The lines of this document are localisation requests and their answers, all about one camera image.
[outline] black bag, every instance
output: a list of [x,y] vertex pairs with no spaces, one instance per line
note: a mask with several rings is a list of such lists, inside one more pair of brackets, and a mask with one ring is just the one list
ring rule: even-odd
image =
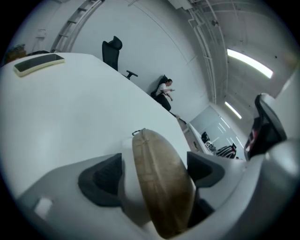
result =
[[202,133],[201,139],[204,143],[206,143],[207,141],[210,141],[210,138],[208,137],[206,132]]

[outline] black office chair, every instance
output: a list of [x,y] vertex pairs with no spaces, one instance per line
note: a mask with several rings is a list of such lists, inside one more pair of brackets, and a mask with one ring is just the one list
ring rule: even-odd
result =
[[[116,36],[113,36],[113,40],[109,43],[104,41],[102,43],[102,58],[103,62],[105,62],[107,65],[111,66],[113,69],[118,71],[118,59],[119,59],[119,53],[122,48],[123,44],[120,39],[118,39]],[[137,74],[128,71],[128,76],[125,76],[126,78],[130,79],[130,77],[136,76]]]

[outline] smartphone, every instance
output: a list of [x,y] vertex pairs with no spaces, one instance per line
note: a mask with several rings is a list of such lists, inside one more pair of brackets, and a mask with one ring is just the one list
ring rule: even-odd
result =
[[14,72],[19,76],[23,77],[29,73],[37,71],[41,68],[45,68],[47,66],[58,64],[64,62],[65,59],[56,54],[47,54],[44,56],[39,56],[35,58],[31,58],[20,62],[14,66]]

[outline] white pipe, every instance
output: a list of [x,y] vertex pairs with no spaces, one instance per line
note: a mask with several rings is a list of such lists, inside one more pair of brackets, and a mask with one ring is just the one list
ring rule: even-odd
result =
[[[249,4],[249,5],[255,5],[255,6],[262,6],[262,5],[259,5],[259,4],[256,4],[256,3],[252,3],[252,2],[242,2],[242,1],[231,1],[232,3],[238,3],[238,4]],[[228,3],[231,3],[231,2],[216,2],[216,3],[211,3],[210,5],[211,6],[214,6],[214,5],[220,5],[220,4],[228,4]],[[201,6],[203,6],[204,8],[207,7],[207,4],[201,4]]]
[[203,23],[205,23],[205,21],[203,20],[203,18],[200,16],[200,14],[198,13],[198,9],[196,10],[196,11],[194,11],[194,13],[195,13],[195,15],[198,17],[198,18],[200,18],[200,20],[203,22]]
[[[204,14],[204,12],[203,12],[203,10],[201,9],[201,8],[197,8],[197,10],[196,10],[196,13],[197,12],[199,12],[198,13],[198,15],[200,16],[200,12],[201,12],[201,14],[203,15],[203,17],[204,17],[204,19],[205,19],[205,26],[207,27],[207,30],[208,30],[208,32],[209,32],[209,34],[210,34],[210,37],[211,37],[211,39],[213,40],[213,42],[214,42],[214,49],[215,49],[215,53],[218,53],[218,49],[217,49],[217,40],[216,40],[216,35],[215,35],[215,32],[214,31],[211,31],[211,29],[210,29],[210,27],[209,27],[209,25],[207,24],[208,22],[209,22],[209,20],[207,19],[207,17],[205,16],[205,14]],[[220,67],[220,69],[222,69],[222,62],[221,62],[221,59],[220,58],[218,58],[218,62],[219,62],[219,67]]]
[[[204,46],[205,46],[205,48],[206,48],[208,57],[211,58],[210,48],[209,48],[208,45],[207,45],[207,42],[206,42],[206,40],[205,40],[205,37],[204,37],[202,31],[201,31],[199,28],[197,28],[197,29],[198,29],[198,32],[199,32],[199,34],[200,34],[202,40],[203,40],[203,43],[204,43]],[[210,66],[211,66],[212,80],[213,80],[213,86],[214,86],[214,88],[213,88],[213,90],[214,90],[214,97],[215,97],[214,103],[216,103],[216,97],[217,97],[217,93],[216,93],[216,77],[215,77],[215,69],[214,69],[214,64],[213,64],[212,59],[210,59]]]
[[231,0],[231,3],[232,3],[232,6],[233,6],[233,9],[234,9],[234,12],[235,12],[236,19],[238,21],[239,27],[240,27],[240,44],[243,45],[243,34],[242,34],[242,27],[241,27],[241,24],[240,24],[240,19],[239,19],[239,16],[238,16],[238,12],[236,11],[235,5],[233,3],[233,0]]
[[195,20],[194,16],[191,14],[191,11],[190,11],[190,10],[188,10],[188,11],[189,11],[189,13],[190,13],[190,15],[191,15],[191,17],[192,17],[192,19],[188,19],[188,23],[189,23],[189,25],[191,26],[191,28],[193,28],[193,26],[192,26],[192,24],[191,24],[191,21],[196,21],[196,20]]
[[[200,43],[202,52],[205,54],[205,49],[204,49],[204,47],[203,47],[201,37],[199,36],[196,27],[193,28],[193,30],[194,30],[194,32],[195,32],[195,34],[196,34],[196,37],[197,37],[197,39],[198,39],[198,42]],[[209,68],[209,63],[208,63],[207,59],[204,59],[204,60],[205,60],[205,64],[206,64],[206,68],[207,68],[207,72],[208,72],[208,78],[209,78],[209,81],[210,81],[210,90],[211,90],[211,94],[212,94],[213,102],[214,102],[213,82],[212,82],[212,76],[211,76],[211,72],[210,72],[210,68]]]
[[133,0],[131,3],[129,3],[128,7],[130,7],[132,4],[134,4],[135,2],[137,2],[138,0]]
[[[233,13],[233,10],[216,10],[215,13]],[[265,17],[268,20],[272,20],[274,21],[274,18],[272,18],[271,16],[268,15],[264,15],[261,13],[257,13],[257,12],[251,12],[251,11],[243,11],[243,10],[238,10],[239,13],[246,13],[246,14],[254,14],[254,15],[258,15],[260,17]]]
[[[210,7],[210,10],[212,12],[212,14],[214,15],[214,18],[216,19],[217,22],[218,21],[218,18],[214,12],[214,10],[212,9],[212,6],[210,5],[210,2],[208,0],[205,0],[208,4],[208,6]],[[225,47],[225,41],[224,41],[224,36],[223,36],[223,33],[222,33],[222,29],[220,27],[220,24],[219,24],[219,30],[220,30],[220,34],[221,34],[221,37],[222,37],[222,42],[223,42],[223,47],[224,47],[224,53],[225,53],[225,61],[226,61],[226,92],[227,92],[227,89],[228,89],[228,60],[227,60],[227,50],[226,50],[226,47]]]
[[[192,10],[189,10],[189,12],[190,12],[190,14],[192,16],[192,19],[195,19],[197,21],[197,23],[200,23],[200,21],[198,20],[196,14]],[[199,29],[196,28],[196,27],[193,27],[193,30],[194,30],[194,32],[196,34],[196,37],[197,37],[197,39],[198,39],[198,41],[200,43],[200,46],[201,46],[203,54],[206,55],[206,51],[207,50],[205,51],[205,48],[204,48],[204,46],[202,44],[203,39],[199,36],[199,34],[200,34]],[[214,75],[213,76],[211,75],[212,69],[210,68],[210,65],[209,65],[209,63],[208,63],[208,61],[206,59],[205,59],[205,64],[206,64],[206,68],[208,70],[209,81],[210,81],[210,88],[211,88],[210,90],[211,90],[212,97],[213,97],[213,103],[216,103],[216,94],[215,94],[215,91],[214,91],[214,89],[215,89],[215,83],[214,83],[214,79],[213,79]]]
[[209,57],[206,57],[206,56],[203,56],[204,58],[207,58],[207,59],[209,59],[209,60],[212,60],[212,58],[209,58]]

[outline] ceiling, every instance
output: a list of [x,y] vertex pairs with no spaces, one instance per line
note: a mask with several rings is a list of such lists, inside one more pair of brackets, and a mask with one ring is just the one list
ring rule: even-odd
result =
[[[253,121],[254,99],[260,93],[274,98],[300,59],[299,46],[270,7],[258,0],[190,0],[213,65],[215,103],[229,102],[245,121]],[[274,73],[269,79],[255,68],[227,56],[226,50],[243,53]]]

